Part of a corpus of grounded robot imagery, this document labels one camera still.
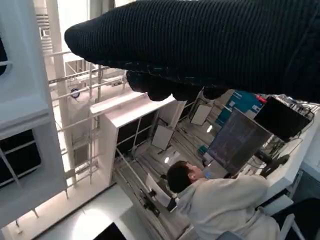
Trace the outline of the black knitted glove right hand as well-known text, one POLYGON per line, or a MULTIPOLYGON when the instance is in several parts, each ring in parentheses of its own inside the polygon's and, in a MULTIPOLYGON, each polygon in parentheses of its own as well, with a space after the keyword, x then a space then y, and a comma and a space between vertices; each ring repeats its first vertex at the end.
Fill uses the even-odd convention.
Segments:
POLYGON ((317 0, 140 0, 69 27, 71 52, 153 101, 228 90, 320 101, 317 0))

